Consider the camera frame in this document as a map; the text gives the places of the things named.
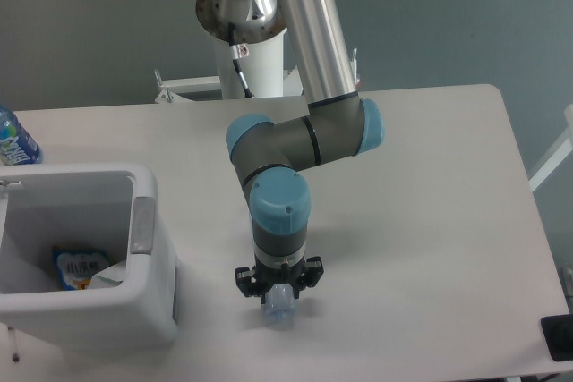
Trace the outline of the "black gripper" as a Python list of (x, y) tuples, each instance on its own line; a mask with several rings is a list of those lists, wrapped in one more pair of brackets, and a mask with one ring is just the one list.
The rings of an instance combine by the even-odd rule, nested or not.
[(313, 288), (323, 275), (323, 262), (320, 256), (301, 259), (294, 266), (271, 268), (255, 260), (252, 268), (238, 267), (235, 269), (235, 284), (244, 297), (258, 297), (261, 304), (267, 302), (266, 294), (276, 284), (290, 284), (293, 295), (299, 299), (300, 292)]

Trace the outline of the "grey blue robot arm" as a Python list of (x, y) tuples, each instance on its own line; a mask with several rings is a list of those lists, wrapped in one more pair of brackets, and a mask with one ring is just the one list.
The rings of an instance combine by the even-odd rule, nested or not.
[(250, 211), (255, 258), (235, 270), (235, 283), (261, 301), (278, 285), (297, 298), (324, 272), (320, 258), (305, 254), (311, 198), (302, 172), (379, 147), (380, 110), (358, 95), (335, 0), (209, 0), (196, 13), (213, 20), (210, 33), (229, 51), (290, 32), (307, 115), (283, 123), (241, 116), (228, 126), (226, 144)]

